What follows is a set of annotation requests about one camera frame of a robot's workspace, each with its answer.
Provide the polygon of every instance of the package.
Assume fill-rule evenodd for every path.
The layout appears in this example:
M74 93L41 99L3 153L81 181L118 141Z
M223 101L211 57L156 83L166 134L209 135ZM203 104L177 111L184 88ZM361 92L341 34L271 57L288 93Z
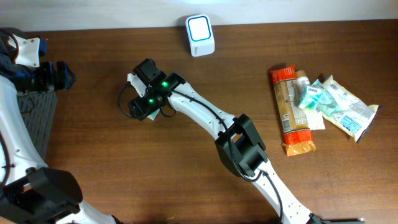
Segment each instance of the package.
M299 88L295 66L271 71L288 156L315 150L307 116L297 107Z
M323 117L354 137L359 143L373 124L379 105L366 106L329 76L323 83L315 81L314 86L323 89L318 109Z
M312 91L309 91L308 88L310 86L310 80L307 77L305 71L297 71L297 87L300 93L300 100L298 103L298 107L304 109L304 113L307 116L308 127L311 130L324 130L325 124L323 122L322 112L317 109L317 104L319 102L319 98L321 97L322 89L311 86L311 88L316 88L318 96L314 96ZM312 97L312 100L308 100L308 102L303 100L303 94L307 93L304 97Z

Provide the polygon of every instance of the white and blue package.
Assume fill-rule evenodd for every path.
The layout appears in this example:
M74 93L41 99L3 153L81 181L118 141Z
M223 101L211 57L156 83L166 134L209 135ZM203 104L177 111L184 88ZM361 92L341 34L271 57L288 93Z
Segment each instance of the white and blue package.
M322 89L317 108L323 117L359 143L373 124L379 105L366 106L358 97L334 81L333 75L323 83L317 80L312 85Z

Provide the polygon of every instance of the gray panel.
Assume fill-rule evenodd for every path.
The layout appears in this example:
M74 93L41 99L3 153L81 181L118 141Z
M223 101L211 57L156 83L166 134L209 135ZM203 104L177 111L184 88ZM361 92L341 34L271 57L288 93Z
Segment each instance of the gray panel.
M42 159L45 159L58 100L55 93L34 94L31 97L32 99L29 95L19 96L18 105L20 111L29 111L32 109L33 100L34 109L22 114L22 119L37 152Z

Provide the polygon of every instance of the wooden table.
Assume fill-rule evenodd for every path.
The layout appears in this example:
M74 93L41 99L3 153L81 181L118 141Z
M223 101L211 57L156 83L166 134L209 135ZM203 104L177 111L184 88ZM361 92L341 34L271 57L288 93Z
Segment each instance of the wooden table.
M125 223L272 222L276 212L222 165L211 136L184 114L138 122L116 98L146 57L181 74L210 102L254 121L293 194L324 219L398 223L398 21L215 26L216 50L193 58L178 28L37 32L47 60L78 77L60 91L46 162L70 171L84 198ZM383 105L356 144L325 121L316 152L287 157L268 69L296 64L310 81L333 74L366 104ZM126 92L123 103L136 97Z

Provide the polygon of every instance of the barcode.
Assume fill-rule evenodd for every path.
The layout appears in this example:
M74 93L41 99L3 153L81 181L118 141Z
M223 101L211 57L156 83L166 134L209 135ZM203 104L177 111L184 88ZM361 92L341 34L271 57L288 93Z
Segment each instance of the barcode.
M338 90L338 87L335 84L330 84L330 88L332 88L334 90Z
M282 121L282 125L283 125L283 127L284 127L284 132L285 132L285 133L292 130L292 126L290 125L289 119L287 119L287 120L285 120L285 121Z

